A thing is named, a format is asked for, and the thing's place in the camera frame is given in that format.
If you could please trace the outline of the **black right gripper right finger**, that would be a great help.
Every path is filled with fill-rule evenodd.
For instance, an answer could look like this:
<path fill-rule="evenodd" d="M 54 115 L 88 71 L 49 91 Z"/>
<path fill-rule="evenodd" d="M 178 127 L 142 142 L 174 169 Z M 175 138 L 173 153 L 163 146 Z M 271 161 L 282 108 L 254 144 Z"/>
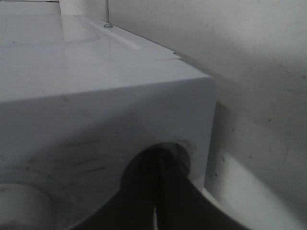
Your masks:
<path fill-rule="evenodd" d="M 156 146 L 155 205 L 160 230 L 240 230 L 242 225 L 205 198 L 172 151 Z"/>

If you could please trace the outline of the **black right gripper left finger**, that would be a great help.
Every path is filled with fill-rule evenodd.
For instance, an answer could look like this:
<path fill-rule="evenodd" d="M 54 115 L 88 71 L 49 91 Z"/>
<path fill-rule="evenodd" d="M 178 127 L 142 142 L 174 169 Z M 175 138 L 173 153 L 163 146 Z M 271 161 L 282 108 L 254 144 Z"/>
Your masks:
<path fill-rule="evenodd" d="M 126 167 L 119 191 L 73 230 L 152 230 L 156 150 L 150 146 Z"/>

